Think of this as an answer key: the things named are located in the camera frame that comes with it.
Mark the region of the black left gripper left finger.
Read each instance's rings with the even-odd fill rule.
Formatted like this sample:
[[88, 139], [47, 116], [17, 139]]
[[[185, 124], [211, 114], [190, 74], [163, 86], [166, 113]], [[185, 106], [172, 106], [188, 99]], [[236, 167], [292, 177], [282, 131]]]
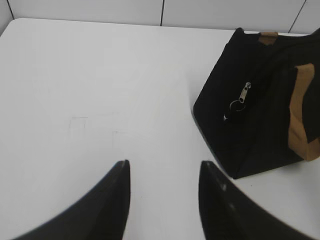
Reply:
[[131, 200], [130, 162], [118, 161], [81, 199], [20, 240], [121, 240]]

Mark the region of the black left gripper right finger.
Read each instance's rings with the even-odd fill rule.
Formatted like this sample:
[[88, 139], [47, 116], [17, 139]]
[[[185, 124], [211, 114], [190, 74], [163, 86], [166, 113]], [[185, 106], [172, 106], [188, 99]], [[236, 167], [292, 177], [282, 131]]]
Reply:
[[233, 179], [203, 161], [198, 205], [207, 240], [317, 240], [320, 165], [296, 162]]

